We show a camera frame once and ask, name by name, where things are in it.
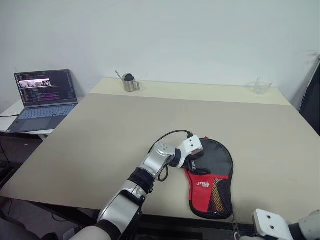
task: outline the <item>red fabric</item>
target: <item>red fabric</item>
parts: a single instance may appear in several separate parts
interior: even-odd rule
[[[229,179],[229,176],[221,175],[194,175],[185,170],[190,184],[189,200],[192,201],[193,207],[199,212],[207,213],[210,204],[210,198],[216,179]]]

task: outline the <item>black cable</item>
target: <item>black cable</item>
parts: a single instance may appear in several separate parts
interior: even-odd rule
[[[58,220],[58,219],[56,219],[53,213],[51,213],[51,217],[53,218],[53,220],[55,220],[57,222],[60,222],[60,223],[68,222],[67,220]]]
[[[1,151],[2,151],[3,155],[5,156],[6,161],[7,161],[7,162],[8,162],[8,164],[9,164],[9,163],[10,163],[10,161],[9,161],[9,158],[8,158],[8,156],[7,156],[7,154],[6,154],[5,150],[4,150],[4,148],[3,148],[3,146],[2,146],[1,138],[0,138],[0,148],[1,148]]]
[[[8,216],[10,215],[11,207],[12,207],[12,199],[10,198],[10,206],[9,206],[9,210],[8,210]]]
[[[157,142],[161,141],[162,139],[164,139],[166,136],[168,136],[168,135],[170,135],[170,134],[181,133],[181,132],[187,133],[187,136],[186,136],[187,139],[188,139],[188,138],[191,138],[191,137],[193,136],[193,133],[190,132],[190,131],[187,131],[187,130],[175,130],[175,131],[168,132],[167,134],[165,134],[165,135],[163,135],[162,137],[160,137],[157,141],[155,141],[154,144],[152,144],[151,148],[150,148],[149,151],[148,151],[148,154],[151,152],[151,149],[154,147],[154,145],[155,145]],[[160,176],[161,176],[161,174],[162,174],[162,172],[163,172],[164,169],[165,169],[165,176],[164,176],[164,178],[160,178]],[[165,167],[161,170],[160,174],[158,175],[158,181],[159,181],[159,182],[164,182],[165,180],[167,180],[168,175],[169,175],[169,168],[168,168],[168,165],[165,165]]]
[[[11,115],[11,116],[0,116],[0,118],[9,118],[9,117],[17,117],[17,116],[19,116],[19,114]]]

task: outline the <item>laptop keyboard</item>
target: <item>laptop keyboard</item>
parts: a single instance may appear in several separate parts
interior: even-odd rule
[[[19,116],[19,120],[49,118],[55,116],[67,116],[76,105],[63,105],[52,107],[37,107],[25,109]]]

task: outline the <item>white wall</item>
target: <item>white wall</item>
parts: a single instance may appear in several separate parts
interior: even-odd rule
[[[319,0],[0,0],[0,112],[13,73],[246,85],[270,78],[295,106],[320,48]]]

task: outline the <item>laptop trackpad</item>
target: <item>laptop trackpad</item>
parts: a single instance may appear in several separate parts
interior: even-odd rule
[[[46,129],[50,120],[51,120],[50,117],[26,120],[25,123],[20,128],[20,131],[27,132],[27,131],[30,131],[31,129]]]

